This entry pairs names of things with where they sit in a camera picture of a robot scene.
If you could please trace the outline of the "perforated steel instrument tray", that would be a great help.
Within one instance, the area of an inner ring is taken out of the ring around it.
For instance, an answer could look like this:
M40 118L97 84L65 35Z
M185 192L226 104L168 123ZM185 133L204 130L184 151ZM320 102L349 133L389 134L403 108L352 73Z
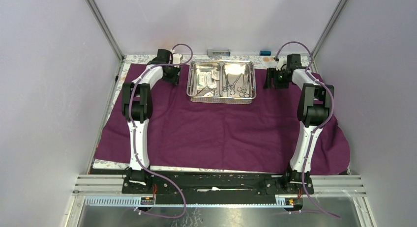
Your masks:
M208 71L215 69L220 72L220 81L215 89L196 88L196 70ZM225 74L244 74L249 78L249 98L241 98L236 91L235 96L226 97L222 93ZM237 60L193 60L189 65L186 93L192 102L219 104L250 104L256 98L256 77L254 65L250 61Z

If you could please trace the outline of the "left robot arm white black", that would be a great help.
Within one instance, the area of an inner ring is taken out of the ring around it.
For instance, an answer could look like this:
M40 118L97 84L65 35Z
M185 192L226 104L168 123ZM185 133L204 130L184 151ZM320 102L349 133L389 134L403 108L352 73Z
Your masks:
M140 193L150 191L153 182L148 172L148 126L153 113L151 89L159 80L177 85L181 60L182 55L174 50L159 49L136 79L122 85L121 111L127 120L131 155L126 176Z

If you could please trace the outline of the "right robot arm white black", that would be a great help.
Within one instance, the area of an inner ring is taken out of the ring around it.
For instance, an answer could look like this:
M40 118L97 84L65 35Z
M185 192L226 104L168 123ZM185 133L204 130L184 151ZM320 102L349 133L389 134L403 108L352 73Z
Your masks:
M263 88L284 89L297 85L301 95L297 108L299 136L295 152L281 178L277 189L288 194L303 192L310 180L312 155L324 125L332 117L334 87L318 80L304 67L299 54L287 55L281 69L270 67Z

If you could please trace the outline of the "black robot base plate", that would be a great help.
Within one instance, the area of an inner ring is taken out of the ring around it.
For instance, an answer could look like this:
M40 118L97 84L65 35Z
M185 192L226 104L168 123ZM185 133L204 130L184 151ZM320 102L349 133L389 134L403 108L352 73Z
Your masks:
M314 193L311 178L301 193L288 194L278 190L277 180L283 176L280 174L196 171L154 171L150 174L150 183L145 186L128 182L125 174L121 192L150 195L166 204L178 204L180 199L184 204L187 200L205 204L268 203L274 196L296 199L299 195Z

